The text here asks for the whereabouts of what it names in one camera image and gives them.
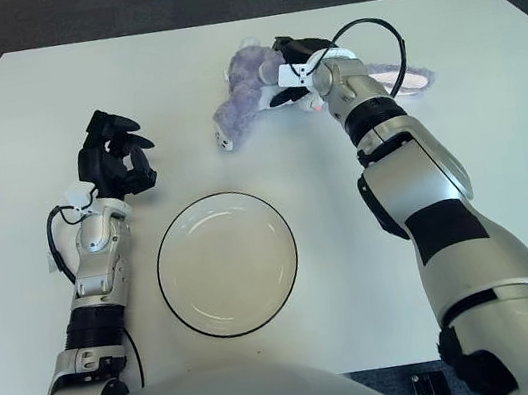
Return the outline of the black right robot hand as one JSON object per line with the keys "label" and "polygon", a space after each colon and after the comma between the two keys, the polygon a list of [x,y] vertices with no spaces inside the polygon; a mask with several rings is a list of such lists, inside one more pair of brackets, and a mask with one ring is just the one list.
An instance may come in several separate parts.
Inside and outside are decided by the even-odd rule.
{"label": "black right robot hand", "polygon": [[[336,45],[327,39],[305,38],[294,39],[289,36],[276,37],[272,46],[273,51],[283,58],[284,66],[278,69],[277,74],[272,75],[272,80],[278,81],[282,71],[292,71],[296,68],[298,78],[303,80],[312,71],[314,64],[326,49],[336,48]],[[323,100],[319,94],[312,92],[308,87],[285,87],[276,86],[273,90],[274,96],[269,100],[269,108],[296,104],[304,111],[321,111]]]}

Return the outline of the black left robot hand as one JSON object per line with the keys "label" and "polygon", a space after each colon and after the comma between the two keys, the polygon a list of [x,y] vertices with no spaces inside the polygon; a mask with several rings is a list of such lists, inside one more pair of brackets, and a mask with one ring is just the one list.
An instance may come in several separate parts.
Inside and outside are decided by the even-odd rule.
{"label": "black left robot hand", "polygon": [[144,150],[155,147],[136,135],[134,120],[95,110],[87,136],[78,153],[79,180],[93,183],[98,197],[123,200],[153,188],[157,173],[150,167]]}

